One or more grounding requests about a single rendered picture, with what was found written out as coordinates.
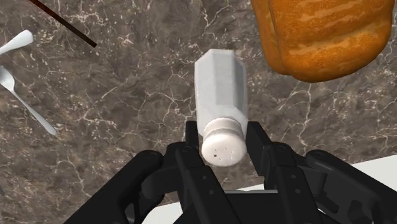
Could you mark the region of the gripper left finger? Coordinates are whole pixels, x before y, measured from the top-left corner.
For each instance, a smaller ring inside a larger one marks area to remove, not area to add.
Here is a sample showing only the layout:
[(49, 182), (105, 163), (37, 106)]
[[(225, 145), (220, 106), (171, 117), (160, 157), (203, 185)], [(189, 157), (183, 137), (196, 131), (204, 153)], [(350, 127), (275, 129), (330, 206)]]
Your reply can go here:
[(124, 165), (64, 224), (143, 224), (164, 195), (177, 192), (182, 215), (174, 224), (242, 224), (199, 152), (197, 124), (166, 153), (144, 150)]

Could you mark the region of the orange bread loaf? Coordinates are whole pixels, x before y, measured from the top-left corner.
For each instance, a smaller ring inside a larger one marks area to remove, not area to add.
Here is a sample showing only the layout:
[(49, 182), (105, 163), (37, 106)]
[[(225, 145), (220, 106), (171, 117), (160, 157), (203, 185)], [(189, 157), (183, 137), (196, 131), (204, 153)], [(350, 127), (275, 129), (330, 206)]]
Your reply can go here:
[(267, 64), (310, 83), (371, 63), (391, 34), (394, 0), (251, 0)]

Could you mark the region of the white salt shaker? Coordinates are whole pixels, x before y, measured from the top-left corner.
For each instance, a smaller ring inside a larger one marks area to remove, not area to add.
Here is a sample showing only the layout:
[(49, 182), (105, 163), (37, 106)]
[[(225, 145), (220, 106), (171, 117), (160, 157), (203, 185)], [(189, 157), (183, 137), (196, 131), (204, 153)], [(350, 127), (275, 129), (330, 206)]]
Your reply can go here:
[(247, 75), (233, 50), (210, 49), (195, 62), (195, 101), (201, 153), (212, 165), (238, 164), (247, 152)]

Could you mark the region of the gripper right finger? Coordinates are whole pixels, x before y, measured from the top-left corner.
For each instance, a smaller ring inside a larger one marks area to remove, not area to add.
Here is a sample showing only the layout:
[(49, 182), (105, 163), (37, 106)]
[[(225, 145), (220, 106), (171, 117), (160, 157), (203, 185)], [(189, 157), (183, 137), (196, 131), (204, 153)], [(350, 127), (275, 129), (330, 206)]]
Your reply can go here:
[(287, 224), (397, 224), (397, 191), (323, 150), (304, 156), (249, 122), (247, 151)]

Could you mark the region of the dark brown chopstick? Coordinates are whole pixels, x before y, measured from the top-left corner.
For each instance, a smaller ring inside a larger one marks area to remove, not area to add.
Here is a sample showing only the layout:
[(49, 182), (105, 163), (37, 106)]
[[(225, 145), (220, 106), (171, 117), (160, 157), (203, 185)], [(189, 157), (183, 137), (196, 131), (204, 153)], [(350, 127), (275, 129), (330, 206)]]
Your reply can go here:
[(88, 43), (90, 46), (95, 48), (97, 46), (97, 43), (95, 43), (93, 40), (91, 40), (88, 36), (83, 34), (80, 30), (75, 28), (73, 25), (71, 25), (69, 22), (64, 20), (61, 16), (56, 14), (54, 11), (52, 11), (49, 7), (44, 5), (40, 0), (29, 0), (32, 4), (36, 5), (38, 8), (43, 10), (45, 13), (47, 13), (49, 16), (54, 18), (57, 22), (62, 24), (64, 27), (69, 29), (71, 32), (73, 32), (75, 35), (77, 35), (79, 38), (81, 38), (83, 41)]

